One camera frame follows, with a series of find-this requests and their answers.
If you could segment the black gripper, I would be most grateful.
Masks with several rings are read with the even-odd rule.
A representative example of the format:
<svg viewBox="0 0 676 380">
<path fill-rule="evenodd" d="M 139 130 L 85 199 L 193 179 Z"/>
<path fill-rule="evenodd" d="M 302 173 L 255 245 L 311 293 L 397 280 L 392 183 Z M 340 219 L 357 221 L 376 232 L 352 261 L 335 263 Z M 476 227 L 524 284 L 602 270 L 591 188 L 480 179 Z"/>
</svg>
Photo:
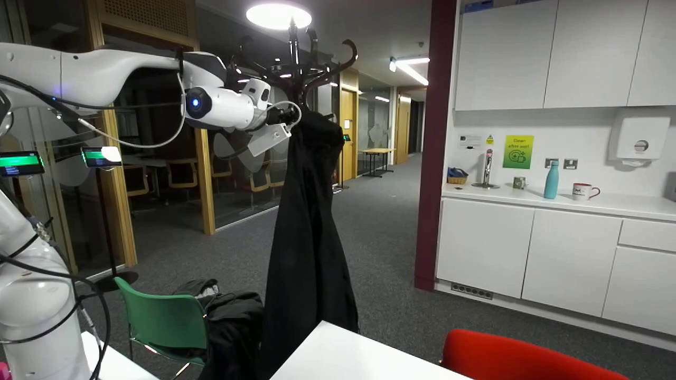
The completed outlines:
<svg viewBox="0 0 676 380">
<path fill-rule="evenodd" d="M 278 103 L 267 109 L 269 125 L 296 127 L 301 122 L 301 107 L 296 103 Z"/>
</svg>

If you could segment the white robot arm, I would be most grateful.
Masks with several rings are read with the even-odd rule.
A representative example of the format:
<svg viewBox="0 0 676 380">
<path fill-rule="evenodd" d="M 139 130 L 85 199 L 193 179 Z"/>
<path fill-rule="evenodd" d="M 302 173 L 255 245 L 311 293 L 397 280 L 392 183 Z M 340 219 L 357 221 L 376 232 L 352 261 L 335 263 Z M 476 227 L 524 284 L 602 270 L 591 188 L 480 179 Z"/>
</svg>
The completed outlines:
<svg viewBox="0 0 676 380">
<path fill-rule="evenodd" d="M 233 90 L 214 69 L 179 57 L 0 44 L 6 105 L 44 103 L 83 127 L 88 127 L 88 113 L 113 105 L 126 78 L 141 67 L 177 73 L 179 113 L 199 127 L 233 133 L 280 122 L 267 99 L 271 84 L 260 78 Z M 6 194 L 0 194 L 0 254 L 0 332 L 13 380 L 88 380 L 92 370 L 86 363 L 65 261 Z"/>
</svg>

